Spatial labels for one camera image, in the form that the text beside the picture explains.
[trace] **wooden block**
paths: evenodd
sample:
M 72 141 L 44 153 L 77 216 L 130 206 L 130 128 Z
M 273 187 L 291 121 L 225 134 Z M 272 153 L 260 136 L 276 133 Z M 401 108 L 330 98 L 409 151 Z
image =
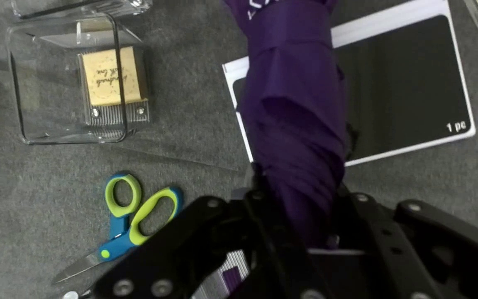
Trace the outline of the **wooden block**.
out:
M 144 94 L 139 83 L 134 48 L 132 46 L 120 48 L 119 54 L 122 66 L 124 103 L 142 101 Z M 115 51 L 114 50 L 94 51 L 86 53 L 81 58 L 91 106 L 120 104 Z

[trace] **scissor blade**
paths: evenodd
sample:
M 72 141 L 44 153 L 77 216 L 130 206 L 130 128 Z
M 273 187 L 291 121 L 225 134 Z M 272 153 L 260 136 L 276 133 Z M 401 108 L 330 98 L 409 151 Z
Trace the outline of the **scissor blade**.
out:
M 86 272 L 87 269 L 94 267 L 101 264 L 99 257 L 96 252 L 91 252 L 77 260 L 74 260 L 72 264 L 69 264 L 64 270 L 61 270 L 54 279 L 52 284 L 59 284 L 62 280 L 67 280 L 77 274 Z

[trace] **purple umbrella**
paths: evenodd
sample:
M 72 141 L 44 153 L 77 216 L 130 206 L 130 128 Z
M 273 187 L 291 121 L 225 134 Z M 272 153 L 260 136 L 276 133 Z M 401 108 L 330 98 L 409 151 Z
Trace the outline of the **purple umbrella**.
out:
M 325 247 L 343 176 L 345 96 L 330 41 L 335 0 L 225 0 L 248 40 L 240 114 L 253 159 L 308 247 Z

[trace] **gray carpet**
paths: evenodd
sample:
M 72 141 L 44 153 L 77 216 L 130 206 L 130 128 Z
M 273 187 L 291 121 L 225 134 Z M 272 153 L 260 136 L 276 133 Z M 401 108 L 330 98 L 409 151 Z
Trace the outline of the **gray carpet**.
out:
M 335 23 L 394 0 L 340 0 Z M 478 124 L 478 31 L 452 1 L 467 86 Z M 152 109 L 157 118 L 129 139 L 106 146 L 24 146 L 19 143 L 4 33 L 9 1 L 0 0 L 0 299 L 56 297 L 82 289 L 106 267 L 52 287 L 52 275 L 106 237 L 101 191 L 117 171 L 135 172 L 150 191 L 175 182 L 187 201 L 227 196 L 243 184 L 247 157 L 222 79 L 220 63 L 245 43 L 220 0 L 155 0 L 120 20 L 150 46 Z M 393 206 L 424 199 L 478 226 L 478 134 L 348 169 L 351 189 Z

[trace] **acrylic container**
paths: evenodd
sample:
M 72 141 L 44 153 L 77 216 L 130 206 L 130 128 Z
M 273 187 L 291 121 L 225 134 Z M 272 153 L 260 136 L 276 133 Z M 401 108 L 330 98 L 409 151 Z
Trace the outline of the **acrylic container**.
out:
M 21 139 L 124 139 L 132 124 L 149 121 L 144 54 L 140 40 L 104 13 L 9 28 L 8 61 Z
M 64 15 L 69 10 L 107 13 L 111 16 L 139 15 L 150 8 L 152 0 L 9 0 L 13 15 L 21 20 L 42 15 Z

